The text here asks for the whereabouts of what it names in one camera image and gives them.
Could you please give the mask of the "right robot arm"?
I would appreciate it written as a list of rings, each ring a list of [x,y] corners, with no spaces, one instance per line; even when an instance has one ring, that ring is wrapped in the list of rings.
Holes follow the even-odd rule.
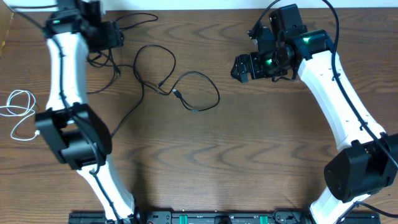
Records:
[[[393,184],[397,136],[387,134],[361,102],[337,52],[338,39],[309,31],[296,4],[270,4],[248,36],[257,50],[238,55],[231,76],[246,83],[269,78],[301,80],[312,92],[332,130],[338,154],[325,166],[326,189],[307,212],[273,215],[275,223],[379,223],[385,212],[367,199]]]

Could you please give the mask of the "black cable barrel plug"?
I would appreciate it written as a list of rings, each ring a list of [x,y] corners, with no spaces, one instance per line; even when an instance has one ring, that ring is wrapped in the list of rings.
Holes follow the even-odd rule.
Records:
[[[138,82],[141,82],[141,78],[139,78],[135,72],[136,72],[136,67],[134,65],[129,65],[129,64],[116,64],[114,61],[114,57],[112,55],[112,50],[108,50],[108,54],[103,53],[103,52],[97,52],[97,56],[90,58],[87,57],[87,62],[89,63],[90,66],[92,66],[93,68],[103,68],[103,67],[110,67],[113,69],[113,74],[111,76],[110,81],[102,88],[100,88],[99,90],[95,90],[95,91],[89,91],[87,94],[88,95],[95,95],[95,94],[99,94],[104,92],[105,90],[107,90],[109,87],[111,87],[118,78],[121,78],[121,67],[126,67],[126,68],[130,68],[133,71],[133,75],[135,78],[137,78]],[[139,100],[136,102],[135,105],[133,105],[127,112],[126,114],[121,118],[120,122],[117,124],[117,126],[115,127],[115,129],[112,131],[111,133],[111,137],[113,138],[117,132],[122,128],[123,124],[126,122],[126,120],[128,119],[128,117],[134,112],[134,110],[140,106],[140,104],[142,103],[143,99],[144,99],[144,95],[145,95],[145,90],[144,90],[144,85],[141,84],[141,97],[139,98]]]

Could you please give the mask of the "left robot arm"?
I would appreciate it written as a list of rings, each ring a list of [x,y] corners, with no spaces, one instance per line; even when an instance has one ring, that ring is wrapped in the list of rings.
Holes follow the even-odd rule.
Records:
[[[35,126],[59,163],[91,186],[104,208],[103,223],[145,223],[113,164],[111,133],[88,102],[89,54],[123,45],[118,23],[103,22],[103,15],[101,1],[57,1],[43,28],[51,61],[49,100]]]

